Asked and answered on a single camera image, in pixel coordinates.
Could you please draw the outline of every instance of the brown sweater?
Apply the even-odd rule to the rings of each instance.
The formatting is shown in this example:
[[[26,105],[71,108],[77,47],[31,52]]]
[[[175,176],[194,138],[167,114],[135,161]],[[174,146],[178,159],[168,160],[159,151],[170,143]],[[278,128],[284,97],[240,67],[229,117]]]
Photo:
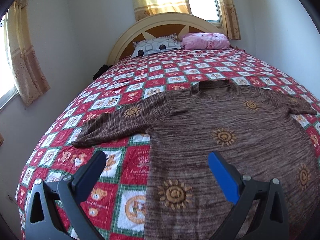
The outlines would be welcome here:
[[[241,174],[279,178],[297,235],[319,200],[319,171],[290,114],[316,114],[301,98],[228,80],[166,91],[84,124],[75,147],[150,135],[145,239],[209,239],[231,210],[208,166],[218,150]],[[238,236],[243,236],[253,210]]]

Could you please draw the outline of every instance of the wall switch plate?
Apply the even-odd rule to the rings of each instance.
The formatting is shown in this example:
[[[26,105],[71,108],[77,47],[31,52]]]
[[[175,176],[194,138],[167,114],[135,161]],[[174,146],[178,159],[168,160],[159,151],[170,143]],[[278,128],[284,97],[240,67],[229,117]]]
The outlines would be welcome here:
[[[12,196],[12,194],[9,193],[8,191],[6,191],[6,193],[5,193],[5,198],[9,202],[17,204],[16,199],[14,198],[14,196]]]

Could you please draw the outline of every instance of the bedspread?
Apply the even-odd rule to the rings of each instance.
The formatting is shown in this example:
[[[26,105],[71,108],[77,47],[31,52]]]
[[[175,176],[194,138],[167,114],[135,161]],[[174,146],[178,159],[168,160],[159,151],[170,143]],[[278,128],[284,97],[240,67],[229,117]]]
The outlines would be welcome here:
[[[176,50],[147,57],[125,58],[84,89],[43,135],[28,159],[16,192],[22,237],[30,192],[36,178],[58,181],[74,174],[96,150],[107,163],[87,201],[81,207],[105,239],[143,239],[146,183],[149,172],[149,136],[136,134],[88,149],[76,149],[81,126],[101,113],[111,113],[164,90],[188,88],[202,80],[232,79],[303,97],[317,115],[293,115],[310,135],[315,158],[320,156],[320,102],[293,78],[240,50]],[[305,185],[308,169],[297,174]],[[57,209],[68,233],[77,238],[59,201]]]

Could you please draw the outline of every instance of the white pillow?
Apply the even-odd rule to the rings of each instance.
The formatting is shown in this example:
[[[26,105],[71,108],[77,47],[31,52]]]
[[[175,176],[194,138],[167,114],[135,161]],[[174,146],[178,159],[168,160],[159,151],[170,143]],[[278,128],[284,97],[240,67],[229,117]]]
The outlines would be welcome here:
[[[174,39],[153,39],[141,42],[134,50],[131,58],[147,56],[173,49],[181,49],[179,41]]]
[[[171,34],[169,36],[162,36],[162,37],[159,37],[159,38],[156,38],[156,39],[174,39],[174,40],[176,40],[177,39],[177,34],[173,33],[173,34]],[[134,48],[136,48],[142,42],[144,42],[144,41],[134,41],[133,42]]]

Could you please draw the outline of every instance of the headboard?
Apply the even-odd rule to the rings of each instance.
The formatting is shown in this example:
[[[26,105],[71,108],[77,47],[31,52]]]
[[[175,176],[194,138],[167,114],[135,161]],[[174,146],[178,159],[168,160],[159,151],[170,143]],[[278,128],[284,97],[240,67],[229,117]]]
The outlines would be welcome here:
[[[176,33],[178,38],[187,33],[220,33],[213,24],[185,13],[160,13],[146,17],[126,30],[109,54],[108,65],[132,55],[134,41],[144,41]]]

